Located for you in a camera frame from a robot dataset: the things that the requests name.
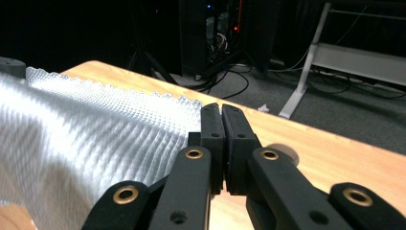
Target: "brass bolt hole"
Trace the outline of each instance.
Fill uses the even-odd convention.
[[[311,218],[311,220],[313,220],[315,223],[319,224],[319,225],[326,225],[328,224],[328,218],[326,217],[326,215],[317,212],[317,211],[311,211],[308,214]]]
[[[347,200],[359,206],[370,207],[373,205],[372,198],[362,191],[348,188],[343,191],[343,195]]]
[[[186,152],[186,157],[188,157],[189,159],[192,159],[192,160],[198,159],[202,156],[203,156],[203,151],[201,151],[201,150],[194,149],[194,150],[190,150],[190,151]]]
[[[279,155],[277,153],[270,150],[265,150],[261,152],[260,155],[267,160],[277,160],[279,158]]]
[[[120,189],[116,191],[113,195],[113,200],[117,204],[127,204],[134,201],[138,196],[138,190],[132,186],[122,186]]]
[[[186,220],[188,220],[188,216],[184,211],[177,210],[170,214],[170,221],[172,221],[174,224],[182,224],[186,222]]]

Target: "wooden table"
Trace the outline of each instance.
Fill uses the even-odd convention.
[[[370,188],[406,215],[406,157],[401,154],[97,61],[85,62],[63,74],[139,92],[170,93],[175,98],[185,96],[203,104],[237,106],[244,112],[263,146],[280,143],[299,153],[301,162],[298,168],[315,187],[329,192],[331,185],[336,183],[357,183]],[[0,226],[2,217],[12,219],[15,215],[18,215],[15,210],[11,216],[0,209]],[[223,193],[214,199],[210,229],[252,228],[244,197]]]

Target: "textured white cloth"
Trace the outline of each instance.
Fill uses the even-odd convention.
[[[111,185],[170,172],[200,108],[33,68],[25,82],[0,74],[0,200],[38,229],[80,229]]]

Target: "gray floor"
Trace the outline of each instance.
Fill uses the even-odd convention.
[[[233,70],[246,72],[248,67],[235,66]],[[231,102],[259,108],[266,104],[269,113],[278,115],[297,85],[298,73],[271,72],[266,77],[253,70],[244,73],[249,81],[248,88],[230,99]],[[181,84],[199,83],[191,77],[176,77]],[[317,127],[332,133],[365,142],[386,150],[406,154],[406,97],[400,99],[381,99],[359,92],[354,87],[339,94],[322,93],[320,89],[336,92],[343,86],[333,85],[331,78],[313,76],[301,103],[292,115],[291,120]],[[229,73],[215,86],[210,95],[226,97],[242,89],[246,81],[239,75]],[[401,95],[392,90],[377,87],[364,87],[365,84],[354,83],[372,93],[384,96]]]

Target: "wooden tabletop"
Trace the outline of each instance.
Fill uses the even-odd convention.
[[[63,74],[139,92],[170,93],[175,98],[185,96],[190,100],[199,100],[203,104],[237,106],[244,112],[263,146],[284,144],[299,154],[298,168],[315,187],[329,192],[330,187],[336,183],[357,183],[373,190],[406,215],[406,157],[399,153],[258,112],[98,61],[85,62]],[[0,226],[2,215],[7,218],[8,213],[0,212]],[[252,228],[245,210],[244,197],[225,193],[215,197],[212,201],[210,229]]]

